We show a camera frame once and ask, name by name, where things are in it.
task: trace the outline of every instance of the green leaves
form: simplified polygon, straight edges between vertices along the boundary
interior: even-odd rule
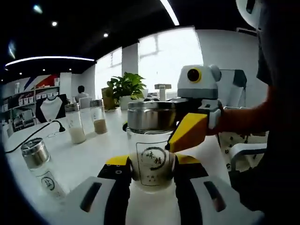
[[[138,74],[124,73],[124,76],[113,76],[107,85],[113,90],[113,98],[119,101],[122,96],[131,96],[132,99],[142,98],[142,91],[146,85]]]

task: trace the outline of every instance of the glass jar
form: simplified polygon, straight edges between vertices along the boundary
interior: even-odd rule
[[[143,191],[159,191],[172,183],[175,155],[165,150],[171,133],[172,131],[136,133],[127,128],[133,180]]]
[[[61,200],[68,191],[54,171],[49,152],[42,138],[31,139],[21,146],[28,169],[37,178],[42,188],[52,197]]]
[[[93,100],[90,102],[90,113],[92,115],[95,132],[99,135],[106,133],[107,128],[102,100]]]
[[[80,144],[86,140],[79,109],[78,103],[72,103],[65,106],[69,133],[73,144]]]

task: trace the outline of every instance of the metal lid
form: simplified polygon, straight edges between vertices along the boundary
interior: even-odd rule
[[[102,106],[101,99],[90,101],[90,107],[100,107],[100,106]]]
[[[65,110],[66,110],[66,113],[77,112],[80,110],[79,103],[71,103],[71,104],[65,105]]]
[[[129,102],[128,109],[174,109],[173,102]]]
[[[138,132],[168,131],[176,127],[173,102],[134,102],[128,104],[127,121]]]
[[[42,138],[34,138],[23,143],[21,151],[29,169],[40,167],[50,159]]]

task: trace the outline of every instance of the window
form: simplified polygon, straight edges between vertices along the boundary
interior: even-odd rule
[[[107,54],[97,61],[95,68],[95,97],[102,98],[102,88],[112,76],[122,76],[122,48]]]
[[[140,39],[138,45],[139,75],[149,92],[157,83],[171,84],[168,92],[177,92],[177,82],[184,65],[203,64],[195,29],[168,30]]]

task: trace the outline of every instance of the white table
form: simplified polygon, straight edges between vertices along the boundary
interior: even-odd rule
[[[79,145],[71,143],[68,131],[57,133],[49,138],[49,134],[58,131],[59,125],[57,123],[49,125],[32,137],[43,138],[55,164],[56,173],[60,175],[63,185],[70,190],[73,190],[88,177],[97,176],[109,158],[129,153],[127,135],[122,130],[122,124],[127,120],[127,112],[122,112],[120,109],[106,112],[108,132],[102,135],[93,132],[94,127],[88,110],[83,111],[81,116],[87,140]],[[66,119],[59,120],[67,129]],[[6,151],[13,149],[43,125],[38,124],[13,133],[5,143]],[[182,151],[181,154],[197,158],[209,175],[218,176],[230,184],[225,161],[214,136],[206,137],[201,145]],[[7,158],[23,194],[41,215],[47,219],[52,219],[53,213],[57,209],[57,203],[43,191],[38,181],[29,172],[20,149],[7,154]],[[156,194],[146,194],[140,191],[133,185],[133,182],[130,188],[127,224],[180,224],[174,184]]]

